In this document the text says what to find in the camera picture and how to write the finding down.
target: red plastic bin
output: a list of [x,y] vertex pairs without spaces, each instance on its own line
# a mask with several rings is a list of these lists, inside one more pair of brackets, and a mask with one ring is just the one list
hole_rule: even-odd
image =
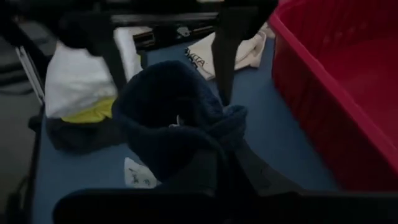
[[347,190],[398,190],[398,0],[281,1],[272,77]]

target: dark floor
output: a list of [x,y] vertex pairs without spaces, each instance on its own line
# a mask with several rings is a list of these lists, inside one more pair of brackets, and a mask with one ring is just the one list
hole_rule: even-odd
[[0,214],[0,224],[5,224],[6,223],[6,217],[4,217],[3,214]]
[[[36,24],[24,25],[23,29],[32,39],[43,38],[43,30]],[[45,53],[53,52],[54,43],[44,44]],[[0,68],[18,62],[14,48],[0,39]],[[0,73],[5,76],[24,75],[23,71]],[[21,90],[30,88],[29,83],[0,88],[0,90]],[[0,95],[0,213],[4,211],[7,195],[16,188],[28,172],[34,142],[34,132],[29,130],[29,118],[39,112],[39,102],[32,93],[27,96]]]

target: black cloth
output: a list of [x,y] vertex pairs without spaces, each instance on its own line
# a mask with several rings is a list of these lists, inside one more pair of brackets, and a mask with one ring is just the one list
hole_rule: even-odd
[[[131,80],[112,107],[129,147],[163,182],[197,149],[241,147],[247,109],[223,108],[206,80],[181,62],[152,65]],[[183,125],[176,126],[177,117]]]
[[74,154],[87,154],[126,142],[119,127],[109,118],[87,124],[47,118],[46,129],[55,149]]

